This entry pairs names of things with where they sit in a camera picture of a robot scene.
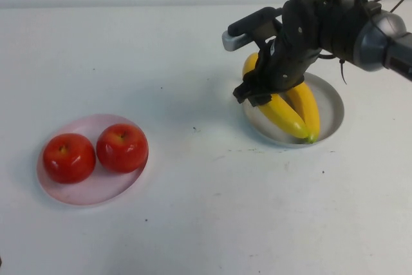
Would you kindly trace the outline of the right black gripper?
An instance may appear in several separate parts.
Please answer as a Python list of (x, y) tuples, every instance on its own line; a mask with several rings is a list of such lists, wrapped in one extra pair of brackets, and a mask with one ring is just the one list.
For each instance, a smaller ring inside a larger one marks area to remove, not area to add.
[[(292, 44), (285, 35), (279, 35), (259, 51), (254, 78), (243, 80), (232, 94), (238, 103), (248, 100), (252, 106), (268, 104), (271, 93), (284, 92), (300, 84), (320, 52), (320, 48)], [(257, 90), (269, 94), (256, 95)]]

